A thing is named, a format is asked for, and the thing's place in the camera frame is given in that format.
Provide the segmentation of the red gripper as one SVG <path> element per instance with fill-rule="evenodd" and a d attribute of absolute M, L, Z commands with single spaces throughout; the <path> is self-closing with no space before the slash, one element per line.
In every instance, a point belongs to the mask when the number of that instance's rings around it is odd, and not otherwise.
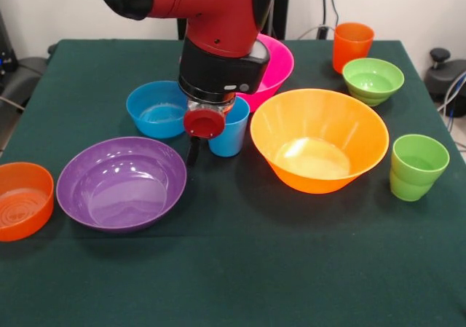
<path fill-rule="evenodd" d="M 186 166 L 193 167 L 200 152 L 200 138 L 215 138 L 222 134 L 226 125 L 222 113 L 212 109 L 194 109 L 185 113 L 183 126 L 191 135 Z"/>

